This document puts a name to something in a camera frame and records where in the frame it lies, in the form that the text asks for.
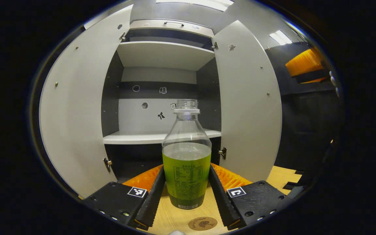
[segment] barcode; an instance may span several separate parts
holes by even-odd
[[[192,206],[182,206],[182,205],[178,205],[179,208],[181,209],[193,209],[193,208],[197,208],[198,207],[198,204],[195,204],[195,205],[192,205]]]

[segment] round wooden coaster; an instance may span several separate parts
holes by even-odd
[[[211,217],[198,217],[191,220],[188,226],[197,231],[212,229],[217,225],[217,220]]]

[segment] cabinet shelf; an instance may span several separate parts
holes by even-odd
[[[209,138],[221,137],[220,131],[204,129]],[[162,143],[167,134],[122,134],[119,131],[103,138],[104,144],[153,144]]]
[[[117,48],[124,67],[161,67],[197,71],[214,58],[214,52],[179,43],[123,42]]]

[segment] plastic bottle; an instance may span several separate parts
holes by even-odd
[[[212,143],[198,122],[197,100],[178,100],[172,129],[162,143],[163,168],[171,203],[190,210],[204,201]]]

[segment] wooden table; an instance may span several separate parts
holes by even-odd
[[[295,170],[274,166],[267,182],[287,195],[290,190],[282,188],[288,182],[297,183],[300,178],[301,175],[295,174]],[[188,223],[191,220],[204,216],[216,219],[218,222],[217,226],[205,231],[196,231],[189,228]],[[164,187],[153,227],[149,228],[148,232],[158,235],[167,235],[175,230],[184,232],[186,235],[217,235],[228,232],[227,228],[223,226],[217,203],[215,202],[213,189],[210,184],[207,186],[203,204],[192,210],[181,210],[174,207],[170,202],[167,189]]]

